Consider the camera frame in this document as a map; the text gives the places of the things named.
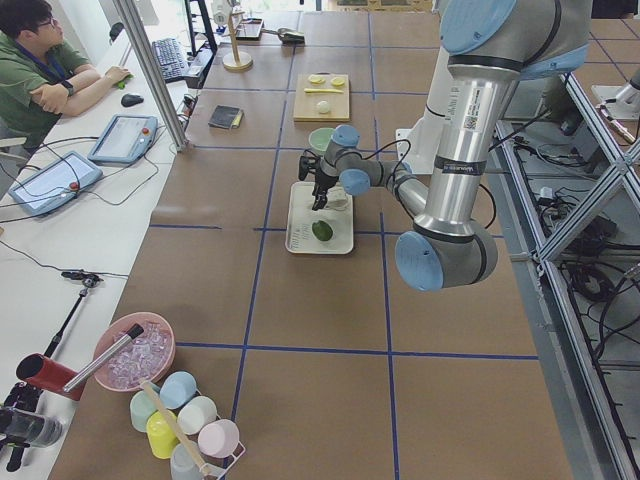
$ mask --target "computer mouse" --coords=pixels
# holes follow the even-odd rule
[[[125,93],[120,100],[123,107],[133,107],[142,102],[144,102],[144,98],[137,93]]]

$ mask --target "lanyard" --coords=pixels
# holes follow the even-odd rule
[[[31,53],[29,50],[24,48],[18,42],[16,42],[16,46],[18,47],[18,50],[20,50],[27,57],[29,57],[29,59],[31,59],[36,64],[36,66],[42,71],[42,73],[47,75],[49,78],[53,78],[57,82],[63,82],[63,83],[67,79],[67,74],[65,73],[64,68],[62,68],[62,65],[60,65],[60,63],[58,63],[58,60],[56,60],[56,57],[53,56],[52,52],[50,51],[47,52],[46,57],[49,63],[51,64],[51,66],[55,69],[55,72],[53,72],[49,68],[49,65],[42,63],[42,61],[39,58],[37,58],[33,53]]]

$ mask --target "man's arm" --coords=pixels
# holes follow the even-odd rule
[[[73,71],[74,75],[67,80],[76,92],[87,88],[89,85],[100,80],[100,73],[96,70],[96,67],[87,63],[81,65]]]
[[[82,70],[78,75],[74,75],[69,79],[74,89],[76,84],[73,82],[73,79],[79,78],[79,85],[82,85],[88,78],[94,75],[92,70],[95,71],[95,68]],[[98,103],[102,97],[109,92],[113,85],[120,80],[124,80],[129,74],[130,72],[126,68],[111,67],[107,73],[105,73],[104,77],[100,78],[98,75],[99,78],[97,80],[83,86],[80,91],[70,97],[68,90],[61,84],[41,85],[31,91],[31,96],[33,101],[40,105],[44,111],[64,113],[75,117]]]

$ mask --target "blue cup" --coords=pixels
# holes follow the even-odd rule
[[[153,385],[152,388],[158,392],[160,387]],[[131,414],[131,424],[133,428],[141,433],[147,431],[147,420],[156,412],[156,406],[143,390],[136,393],[129,402],[129,413]]]
[[[197,391],[196,379],[189,372],[174,372],[160,389],[160,400],[165,407],[176,409],[191,400]]]

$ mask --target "lime slice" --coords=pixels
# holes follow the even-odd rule
[[[314,85],[320,85],[324,83],[324,77],[322,75],[309,75],[309,83],[313,83]]]

